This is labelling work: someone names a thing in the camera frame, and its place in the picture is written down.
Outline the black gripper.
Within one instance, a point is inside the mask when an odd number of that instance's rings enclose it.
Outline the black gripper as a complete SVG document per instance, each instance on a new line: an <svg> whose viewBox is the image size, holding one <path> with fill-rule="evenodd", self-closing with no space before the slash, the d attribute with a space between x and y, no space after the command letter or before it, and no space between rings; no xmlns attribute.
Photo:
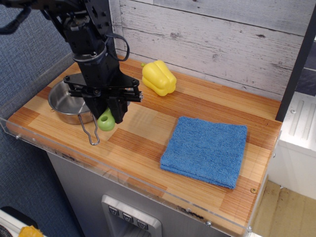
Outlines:
<svg viewBox="0 0 316 237"><path fill-rule="evenodd" d="M65 76L63 79L69 85L71 95L87 95L83 99L97 119L109 107L116 124L123 122L128 111L127 101L140 102L143 98L138 89L139 80L121 72L119 61L107 53L73 54L73 59L78 64L80 73Z"/></svg>

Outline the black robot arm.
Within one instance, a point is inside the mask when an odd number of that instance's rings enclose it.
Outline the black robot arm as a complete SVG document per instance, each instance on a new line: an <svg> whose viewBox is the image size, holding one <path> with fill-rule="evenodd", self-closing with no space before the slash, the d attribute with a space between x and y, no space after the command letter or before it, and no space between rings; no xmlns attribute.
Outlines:
<svg viewBox="0 0 316 237"><path fill-rule="evenodd" d="M139 80L121 72L107 0L2 0L2 5L20 8L1 35L14 33L32 10L40 10L70 45L80 73L63 81L74 97L84 99L96 119L109 109L115 123L123 121L129 102L141 102Z"/></svg>

